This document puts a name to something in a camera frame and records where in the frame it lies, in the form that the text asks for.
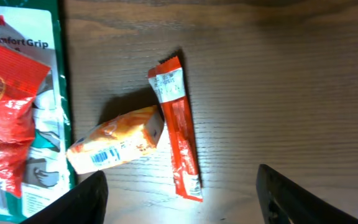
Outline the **green 3M glove package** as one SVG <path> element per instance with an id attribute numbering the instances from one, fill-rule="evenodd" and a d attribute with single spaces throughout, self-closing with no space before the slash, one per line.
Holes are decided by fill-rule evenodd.
<path id="1" fill-rule="evenodd" d="M 75 186 L 65 155 L 71 126 L 59 12 L 57 0 L 0 0 L 0 43 L 50 67 L 33 104 L 22 197 L 0 189 L 0 222 L 20 223 Z"/>

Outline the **orange box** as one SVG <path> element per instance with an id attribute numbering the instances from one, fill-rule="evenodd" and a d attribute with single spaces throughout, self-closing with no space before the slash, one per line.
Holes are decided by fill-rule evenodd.
<path id="1" fill-rule="evenodd" d="M 67 150 L 77 174 L 118 166 L 157 149 L 163 119 L 156 105 L 131 111 L 93 128 Z"/>

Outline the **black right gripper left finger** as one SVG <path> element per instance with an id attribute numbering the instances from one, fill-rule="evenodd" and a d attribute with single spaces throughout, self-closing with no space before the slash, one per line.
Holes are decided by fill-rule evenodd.
<path id="1" fill-rule="evenodd" d="M 108 194 L 106 176 L 99 170 L 22 224 L 102 224 Z"/>

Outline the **red Nescafe packet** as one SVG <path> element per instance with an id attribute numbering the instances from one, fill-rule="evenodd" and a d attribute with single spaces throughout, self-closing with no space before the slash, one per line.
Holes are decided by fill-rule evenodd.
<path id="1" fill-rule="evenodd" d="M 180 59 L 174 56 L 150 69 L 148 80 L 167 125 L 175 192 L 185 199 L 202 202 L 195 132 Z"/>

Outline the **red Hacks candy bag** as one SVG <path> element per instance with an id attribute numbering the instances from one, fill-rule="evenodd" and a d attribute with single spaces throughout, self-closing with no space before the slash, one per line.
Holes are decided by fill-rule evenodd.
<path id="1" fill-rule="evenodd" d="M 35 139 L 32 104 L 50 67 L 0 44 L 0 187 L 22 195 L 25 160 Z"/>

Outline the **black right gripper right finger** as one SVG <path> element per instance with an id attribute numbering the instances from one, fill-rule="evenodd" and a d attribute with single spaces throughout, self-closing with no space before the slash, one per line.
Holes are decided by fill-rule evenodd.
<path id="1" fill-rule="evenodd" d="M 326 203 L 266 164 L 259 165 L 257 195 L 267 224 L 358 224 L 358 219 Z"/>

